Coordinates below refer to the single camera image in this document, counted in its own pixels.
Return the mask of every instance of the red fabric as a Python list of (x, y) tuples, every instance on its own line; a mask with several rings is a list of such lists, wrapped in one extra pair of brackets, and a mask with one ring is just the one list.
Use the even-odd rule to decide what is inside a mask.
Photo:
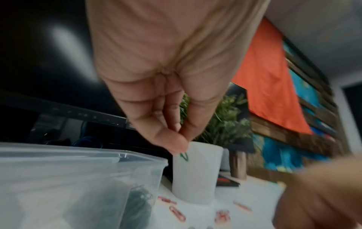
[(283, 35), (263, 19), (233, 83), (247, 89), (252, 113), (286, 129), (312, 134), (288, 71)]

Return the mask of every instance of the transparent box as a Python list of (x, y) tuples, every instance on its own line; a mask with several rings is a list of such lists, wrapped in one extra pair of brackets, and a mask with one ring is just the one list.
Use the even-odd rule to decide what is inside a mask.
[(0, 143), (0, 228), (146, 228), (166, 166), (128, 151)]

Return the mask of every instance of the hand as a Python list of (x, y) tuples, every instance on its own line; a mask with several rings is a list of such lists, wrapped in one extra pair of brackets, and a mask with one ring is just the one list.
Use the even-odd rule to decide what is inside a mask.
[[(87, 0), (95, 66), (151, 143), (185, 152), (211, 119), (269, 0)], [(179, 104), (190, 97), (180, 126)]]
[(276, 229), (352, 229), (362, 223), (362, 159), (321, 164), (296, 175), (276, 207)]

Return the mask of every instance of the white table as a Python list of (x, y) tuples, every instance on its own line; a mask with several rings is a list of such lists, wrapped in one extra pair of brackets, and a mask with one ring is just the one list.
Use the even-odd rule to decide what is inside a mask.
[[(272, 218), (275, 205), (283, 192), (283, 187), (278, 184), (248, 177), (246, 181), (230, 177), (230, 173), (222, 172), (221, 175), (240, 183), (239, 188), (217, 187), (215, 200), (209, 206), (190, 204), (176, 198), (172, 194), (172, 184), (162, 178), (159, 196), (177, 202), (174, 205), (186, 216), (186, 221), (181, 223), (169, 210), (171, 204), (157, 200), (148, 229), (207, 229), (216, 228), (243, 228), (243, 229), (273, 229)], [(239, 202), (252, 209), (252, 213), (236, 205)], [(216, 211), (228, 210), (231, 222), (223, 225), (215, 224)]]

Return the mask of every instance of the artificial plant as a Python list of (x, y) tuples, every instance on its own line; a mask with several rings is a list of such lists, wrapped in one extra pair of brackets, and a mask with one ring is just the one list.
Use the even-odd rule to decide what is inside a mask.
[[(189, 97), (185, 94), (180, 104), (181, 124), (187, 118), (189, 101)], [(244, 95), (239, 97), (225, 95), (203, 133), (194, 141), (226, 147), (238, 139), (250, 138), (250, 122), (246, 119), (238, 120), (241, 111), (236, 107), (246, 102)]]

